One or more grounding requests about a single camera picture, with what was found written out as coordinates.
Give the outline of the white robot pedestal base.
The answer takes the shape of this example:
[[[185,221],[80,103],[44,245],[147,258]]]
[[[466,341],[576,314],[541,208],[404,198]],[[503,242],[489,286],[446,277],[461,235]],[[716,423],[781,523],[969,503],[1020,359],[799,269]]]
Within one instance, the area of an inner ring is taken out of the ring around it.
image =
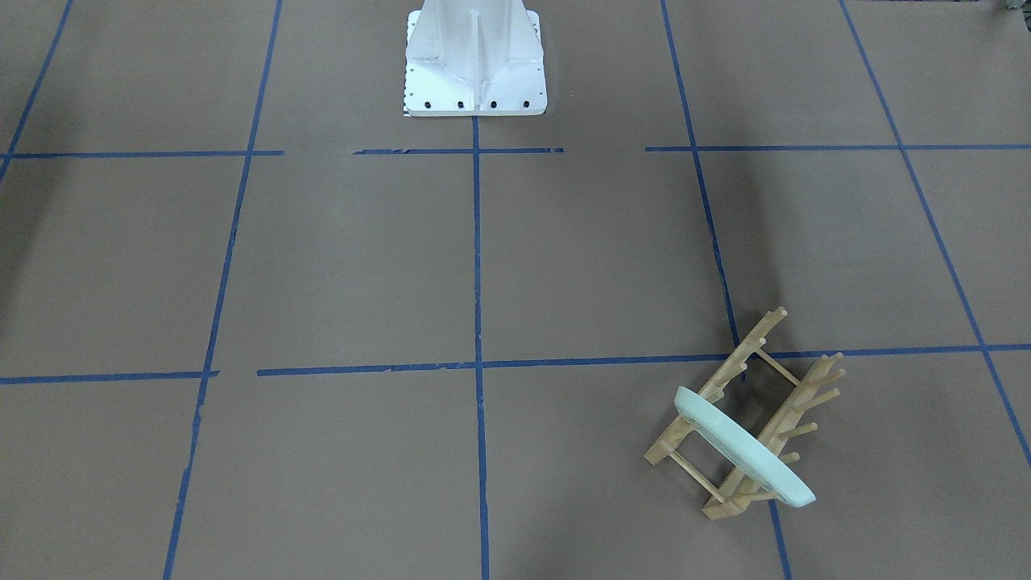
[[[548,109],[540,19],[522,1],[424,1],[408,14],[405,58],[410,117]]]

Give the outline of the light green plate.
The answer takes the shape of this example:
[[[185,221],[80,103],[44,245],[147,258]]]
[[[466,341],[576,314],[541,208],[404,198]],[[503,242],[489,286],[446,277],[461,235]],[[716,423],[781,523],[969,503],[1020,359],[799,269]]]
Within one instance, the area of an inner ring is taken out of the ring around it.
[[[710,401],[678,386],[674,407],[708,444],[741,469],[763,491],[772,492],[774,498],[795,508],[814,502],[813,491],[794,471]]]

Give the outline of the wooden dish rack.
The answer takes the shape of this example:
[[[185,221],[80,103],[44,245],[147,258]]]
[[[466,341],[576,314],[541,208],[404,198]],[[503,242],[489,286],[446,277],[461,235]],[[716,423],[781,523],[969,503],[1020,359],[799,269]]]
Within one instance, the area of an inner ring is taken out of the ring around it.
[[[774,359],[767,349],[768,335],[787,316],[785,307],[764,313],[703,385],[685,388],[710,401],[793,470],[792,464],[799,460],[800,455],[789,453],[785,448],[793,438],[817,430],[818,423],[809,419],[809,414],[818,405],[839,396],[839,389],[833,384],[843,378],[846,371],[839,367],[843,359],[841,352],[818,356],[804,372],[790,371]],[[681,417],[677,408],[674,407],[674,418],[648,446],[644,458],[653,466],[670,460],[706,489],[710,496],[702,511],[707,518],[717,520],[743,514],[751,504],[762,500],[781,502],[772,492],[763,491],[758,483],[722,456],[712,445],[711,448],[731,467],[719,481],[706,477],[699,467],[685,457],[681,445],[693,436],[707,441]]]

